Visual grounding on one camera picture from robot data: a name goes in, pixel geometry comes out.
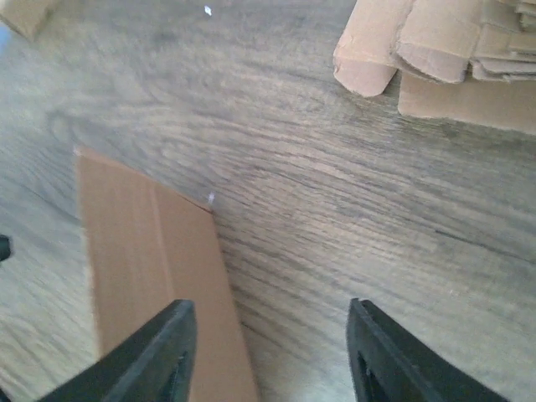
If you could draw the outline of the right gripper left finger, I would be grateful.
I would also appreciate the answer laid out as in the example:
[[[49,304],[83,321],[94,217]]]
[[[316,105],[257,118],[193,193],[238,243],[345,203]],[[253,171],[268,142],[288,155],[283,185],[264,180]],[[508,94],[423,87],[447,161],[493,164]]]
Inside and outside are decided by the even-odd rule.
[[[194,303],[176,300],[42,401],[187,401],[197,346]]]

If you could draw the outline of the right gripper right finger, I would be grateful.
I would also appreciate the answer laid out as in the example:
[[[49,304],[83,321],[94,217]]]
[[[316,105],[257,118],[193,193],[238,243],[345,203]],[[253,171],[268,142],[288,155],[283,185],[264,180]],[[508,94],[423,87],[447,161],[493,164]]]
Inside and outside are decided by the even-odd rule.
[[[504,401],[370,300],[349,303],[348,361],[357,401]]]

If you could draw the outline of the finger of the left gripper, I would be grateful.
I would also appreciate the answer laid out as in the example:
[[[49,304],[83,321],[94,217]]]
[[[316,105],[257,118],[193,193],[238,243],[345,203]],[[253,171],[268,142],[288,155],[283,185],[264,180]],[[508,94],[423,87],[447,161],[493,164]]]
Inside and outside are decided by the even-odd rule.
[[[11,256],[11,240],[5,234],[0,234],[0,261],[3,262]]]

